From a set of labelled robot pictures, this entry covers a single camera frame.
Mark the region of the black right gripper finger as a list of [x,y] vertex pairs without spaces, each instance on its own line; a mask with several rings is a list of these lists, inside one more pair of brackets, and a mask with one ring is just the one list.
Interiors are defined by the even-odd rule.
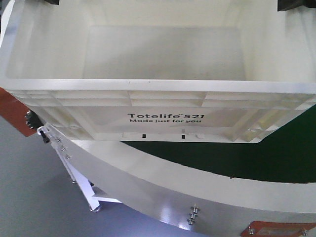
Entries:
[[316,0],[278,0],[277,10],[278,11],[288,11],[298,7],[315,8]]

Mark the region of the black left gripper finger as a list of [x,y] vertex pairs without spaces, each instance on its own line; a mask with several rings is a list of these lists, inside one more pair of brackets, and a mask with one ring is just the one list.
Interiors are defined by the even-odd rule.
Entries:
[[45,0],[45,1],[52,5],[59,5],[60,3],[60,0]]

